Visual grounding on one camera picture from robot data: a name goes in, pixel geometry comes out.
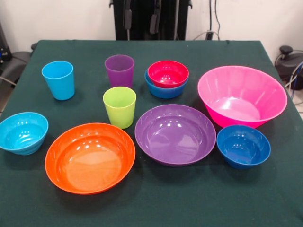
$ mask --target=dark green cloth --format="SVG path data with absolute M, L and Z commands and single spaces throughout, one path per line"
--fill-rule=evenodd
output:
M 102 101 L 109 89 L 104 61 L 114 54 L 135 60 L 136 110 L 133 125 L 126 129 L 133 140 L 136 121 L 158 105 L 184 104 L 209 117 L 196 86 L 214 67 L 245 65 L 278 78 L 260 42 L 40 41 L 1 120 L 38 112 L 48 119 L 49 132 L 35 154 L 0 152 L 0 227 L 303 226 L 303 123 L 291 100 L 281 116 L 259 127 L 272 153 L 258 167 L 232 169 L 217 148 L 194 165 L 165 167 L 136 145 L 132 170 L 113 189 L 79 196 L 56 188 L 45 173 L 47 149 L 71 127 L 109 122 Z M 147 67 L 165 59 L 182 62 L 190 71 L 184 93 L 170 100 L 152 96 L 144 81 Z M 45 64 L 57 60 L 74 65 L 76 94 L 68 101 L 53 99 L 41 75 Z

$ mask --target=bowl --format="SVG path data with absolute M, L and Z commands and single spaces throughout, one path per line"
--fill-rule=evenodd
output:
M 185 85 L 188 82 L 188 79 L 184 82 L 184 84 L 182 84 L 179 87 L 174 87 L 174 88 L 160 88 L 160 87 L 156 87 L 154 85 L 154 83 L 151 81 L 151 79 L 148 77 L 148 73 L 147 71 L 145 72 L 145 81 L 147 83 L 148 89 L 150 90 L 150 92 L 158 97 L 158 98 L 165 98 L 165 99 L 169 99 L 169 98 L 175 98 L 179 95 L 182 94 Z
M 222 66 L 205 73 L 198 93 L 211 118 L 220 126 L 256 128 L 286 108 L 284 87 L 270 75 L 244 66 Z
M 270 155 L 268 139 L 258 130 L 233 125 L 223 128 L 217 146 L 226 162 L 237 169 L 247 169 L 265 162 Z
M 139 147 L 166 166 L 187 166 L 214 148 L 216 132 L 211 121 L 185 105 L 161 105 L 144 113 L 135 127 Z
M 48 131 L 47 119 L 39 113 L 12 115 L 0 123 L 0 148 L 17 155 L 30 155 L 41 147 Z
M 186 66 L 177 61 L 158 61 L 147 71 L 155 86 L 161 88 L 179 87 L 189 76 Z
M 131 170 L 134 142 L 122 129 L 88 123 L 59 136 L 45 158 L 48 178 L 74 194 L 97 194 L 118 184 Z

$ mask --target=green cup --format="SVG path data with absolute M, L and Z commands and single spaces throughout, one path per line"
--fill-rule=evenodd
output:
M 113 87 L 103 95 L 109 121 L 120 129 L 126 129 L 134 121 L 136 93 L 128 87 Z

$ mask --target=orange bowl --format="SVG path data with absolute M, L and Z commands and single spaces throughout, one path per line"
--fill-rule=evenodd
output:
M 58 188 L 97 194 L 118 184 L 131 170 L 134 142 L 122 129 L 104 123 L 74 127 L 48 149 L 45 170 Z

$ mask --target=light blue bowl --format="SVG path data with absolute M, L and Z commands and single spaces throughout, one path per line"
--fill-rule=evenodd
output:
M 75 94 L 74 67 L 67 61 L 53 61 L 45 65 L 42 75 L 55 99 L 67 100 Z
M 0 148 L 18 155 L 35 153 L 48 131 L 48 121 L 41 114 L 24 112 L 0 123 Z
M 147 83 L 148 89 L 150 90 L 150 92 L 158 97 L 158 98 L 165 98 L 165 99 L 169 99 L 169 98 L 174 98 L 177 97 L 179 95 L 182 94 L 185 85 L 188 82 L 188 79 L 184 82 L 184 84 L 182 84 L 179 87 L 174 87 L 174 88 L 161 88 L 161 87 L 156 87 L 154 85 L 154 83 L 151 81 L 151 79 L 148 76 L 147 71 L 145 72 L 145 81 Z
M 237 169 L 260 165 L 270 155 L 268 139 L 258 130 L 244 125 L 223 128 L 217 135 L 217 146 L 225 161 Z

